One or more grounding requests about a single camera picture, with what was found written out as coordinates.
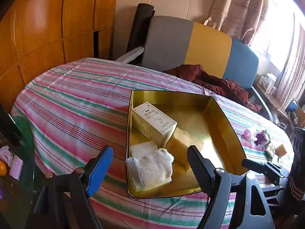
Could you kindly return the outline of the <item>blue bag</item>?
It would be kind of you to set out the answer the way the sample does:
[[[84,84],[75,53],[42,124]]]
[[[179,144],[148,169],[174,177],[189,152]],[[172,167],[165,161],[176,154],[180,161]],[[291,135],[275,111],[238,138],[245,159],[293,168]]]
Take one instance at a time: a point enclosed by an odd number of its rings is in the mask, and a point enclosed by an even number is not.
[[[290,103],[288,104],[287,108],[285,109],[286,113],[289,114],[290,112],[296,112],[298,109],[298,100],[297,98],[293,98]]]

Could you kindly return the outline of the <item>gold metal tin box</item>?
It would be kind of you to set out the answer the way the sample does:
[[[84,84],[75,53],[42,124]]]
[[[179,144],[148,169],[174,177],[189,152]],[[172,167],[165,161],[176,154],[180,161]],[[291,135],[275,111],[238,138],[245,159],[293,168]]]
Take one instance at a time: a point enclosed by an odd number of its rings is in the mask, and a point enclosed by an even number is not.
[[[164,90],[133,90],[130,95],[127,120],[126,157],[130,147],[143,143],[147,138],[132,125],[133,108],[149,102],[177,122],[177,127],[203,141],[201,154],[217,168],[235,175],[243,175],[247,169],[241,162],[246,154],[233,127],[214,97],[193,93]],[[133,198],[169,198],[200,192],[192,170],[173,163],[172,181],[148,191],[137,191],[131,177],[126,175],[128,194]]]

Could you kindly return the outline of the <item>wooden windowsill desk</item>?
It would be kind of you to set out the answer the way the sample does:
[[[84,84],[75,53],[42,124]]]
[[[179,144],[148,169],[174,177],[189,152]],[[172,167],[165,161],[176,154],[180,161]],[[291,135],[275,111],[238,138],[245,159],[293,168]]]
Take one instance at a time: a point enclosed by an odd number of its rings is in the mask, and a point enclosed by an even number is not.
[[[256,82],[253,83],[253,88],[259,93],[260,97],[264,100],[271,115],[276,113],[277,115],[276,117],[281,116],[282,118],[289,120],[289,116],[287,115],[287,113],[282,112],[280,110],[279,102],[276,100],[276,98],[273,95],[266,93],[264,88]]]

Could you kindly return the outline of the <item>yellow sponge in tin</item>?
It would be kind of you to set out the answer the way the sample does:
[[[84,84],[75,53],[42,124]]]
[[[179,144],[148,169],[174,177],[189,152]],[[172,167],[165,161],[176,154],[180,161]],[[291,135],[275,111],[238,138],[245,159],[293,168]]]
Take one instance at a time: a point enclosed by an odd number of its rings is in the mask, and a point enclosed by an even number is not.
[[[186,171],[189,171],[191,167],[187,159],[187,150],[192,145],[201,151],[204,142],[177,127],[165,148],[174,157],[176,162],[182,165]]]

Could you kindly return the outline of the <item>black rolled mat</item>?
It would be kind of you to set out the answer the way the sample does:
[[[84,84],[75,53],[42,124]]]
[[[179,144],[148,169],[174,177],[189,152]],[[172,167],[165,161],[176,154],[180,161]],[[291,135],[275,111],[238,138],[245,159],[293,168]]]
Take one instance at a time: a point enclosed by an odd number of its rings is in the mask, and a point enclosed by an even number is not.
[[[154,14],[154,6],[146,3],[139,3],[137,5],[126,52],[130,52],[145,44],[150,21]]]

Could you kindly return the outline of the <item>striped bed sheet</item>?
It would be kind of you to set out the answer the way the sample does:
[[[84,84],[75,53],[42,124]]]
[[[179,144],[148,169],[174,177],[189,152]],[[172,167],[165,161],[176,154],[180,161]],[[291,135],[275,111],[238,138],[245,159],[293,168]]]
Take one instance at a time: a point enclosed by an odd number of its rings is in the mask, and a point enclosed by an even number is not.
[[[124,228],[196,228],[207,207],[202,192],[138,200],[127,193],[126,127],[132,90],[213,95],[162,72],[86,58],[35,77],[17,96],[11,114],[29,121],[35,161],[44,173],[71,173],[103,146],[113,148],[112,165],[91,198],[98,217]]]

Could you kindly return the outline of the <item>green oil carton box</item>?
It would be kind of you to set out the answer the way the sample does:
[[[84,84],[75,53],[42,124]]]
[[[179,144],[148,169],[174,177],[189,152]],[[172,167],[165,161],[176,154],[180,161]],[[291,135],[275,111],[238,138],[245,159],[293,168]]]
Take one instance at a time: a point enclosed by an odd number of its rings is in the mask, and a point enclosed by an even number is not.
[[[264,154],[265,154],[266,158],[268,159],[268,161],[271,161],[273,159],[273,157],[275,155],[275,147],[272,143],[269,143],[266,146]]]

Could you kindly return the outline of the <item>white boxes on desk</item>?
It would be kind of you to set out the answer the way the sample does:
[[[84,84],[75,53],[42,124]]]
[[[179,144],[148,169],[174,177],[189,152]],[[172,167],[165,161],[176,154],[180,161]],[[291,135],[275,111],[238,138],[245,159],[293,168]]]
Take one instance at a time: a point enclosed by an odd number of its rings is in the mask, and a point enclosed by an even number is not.
[[[258,84],[262,86],[267,94],[272,94],[277,77],[268,72],[265,76],[261,76]]]

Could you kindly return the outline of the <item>dark red jacket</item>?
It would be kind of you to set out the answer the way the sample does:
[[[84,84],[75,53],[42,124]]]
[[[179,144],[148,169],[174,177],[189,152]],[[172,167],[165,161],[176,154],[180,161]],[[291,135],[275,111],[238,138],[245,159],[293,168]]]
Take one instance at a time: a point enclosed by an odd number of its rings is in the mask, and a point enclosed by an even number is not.
[[[237,82],[230,79],[220,79],[209,75],[201,65],[181,65],[163,73],[170,74],[180,79],[195,83],[206,88],[217,95],[223,96],[234,101],[253,112],[258,112],[262,106],[252,103],[249,100],[249,93],[244,90]]]

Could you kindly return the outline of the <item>yellow sponge block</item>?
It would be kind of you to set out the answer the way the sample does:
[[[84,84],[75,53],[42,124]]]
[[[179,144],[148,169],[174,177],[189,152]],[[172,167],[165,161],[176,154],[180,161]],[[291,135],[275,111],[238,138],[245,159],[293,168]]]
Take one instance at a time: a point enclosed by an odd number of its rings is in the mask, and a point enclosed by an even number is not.
[[[285,149],[285,146],[283,144],[281,144],[280,146],[278,146],[276,149],[275,149],[275,154],[282,158],[284,155],[287,154],[287,151]]]

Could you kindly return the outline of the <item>purple sock bundle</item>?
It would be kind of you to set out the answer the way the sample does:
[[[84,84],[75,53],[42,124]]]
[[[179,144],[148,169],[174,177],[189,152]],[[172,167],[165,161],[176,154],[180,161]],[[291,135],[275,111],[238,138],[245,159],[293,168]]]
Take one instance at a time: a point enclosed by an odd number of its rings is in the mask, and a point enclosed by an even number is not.
[[[256,146],[259,146],[259,145],[267,146],[271,142],[270,135],[267,132],[267,130],[263,130],[263,131],[257,133],[255,138],[256,138],[256,140],[254,141],[254,143]]]

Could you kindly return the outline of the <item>white medicine carton box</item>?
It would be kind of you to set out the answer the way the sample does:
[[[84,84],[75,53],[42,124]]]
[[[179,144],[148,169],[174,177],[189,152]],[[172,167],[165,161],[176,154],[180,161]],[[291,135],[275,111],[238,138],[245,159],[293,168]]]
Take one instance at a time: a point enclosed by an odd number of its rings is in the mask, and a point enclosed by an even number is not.
[[[158,148],[165,148],[177,122],[149,102],[133,108],[131,114],[132,126],[150,141],[154,141]]]

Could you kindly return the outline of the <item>pink white sock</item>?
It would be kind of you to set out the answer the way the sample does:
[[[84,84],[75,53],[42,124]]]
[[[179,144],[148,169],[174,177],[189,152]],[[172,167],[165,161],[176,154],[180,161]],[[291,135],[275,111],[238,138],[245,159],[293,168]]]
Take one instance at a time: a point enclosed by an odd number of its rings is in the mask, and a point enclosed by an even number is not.
[[[245,139],[250,139],[251,136],[252,136],[252,133],[251,133],[250,128],[245,129],[244,132],[243,132],[243,137],[244,137]]]

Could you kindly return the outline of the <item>grey yellow blue sofa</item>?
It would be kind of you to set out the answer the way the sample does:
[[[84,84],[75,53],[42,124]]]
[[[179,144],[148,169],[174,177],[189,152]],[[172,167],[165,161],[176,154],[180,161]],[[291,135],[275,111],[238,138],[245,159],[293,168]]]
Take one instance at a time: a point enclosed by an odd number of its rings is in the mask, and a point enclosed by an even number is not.
[[[165,71],[182,64],[201,65],[210,75],[237,82],[256,97],[263,116],[270,109],[253,86],[259,59],[244,43],[219,30],[186,19],[154,16],[148,29],[141,65]]]

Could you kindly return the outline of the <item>white rolled sock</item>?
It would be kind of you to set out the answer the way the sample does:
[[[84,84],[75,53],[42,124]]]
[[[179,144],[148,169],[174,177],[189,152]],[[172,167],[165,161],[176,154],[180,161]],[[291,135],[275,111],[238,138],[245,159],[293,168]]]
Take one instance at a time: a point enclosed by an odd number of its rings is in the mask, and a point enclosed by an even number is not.
[[[172,181],[174,157],[164,148],[142,158],[129,158],[126,167],[136,191],[147,191]]]

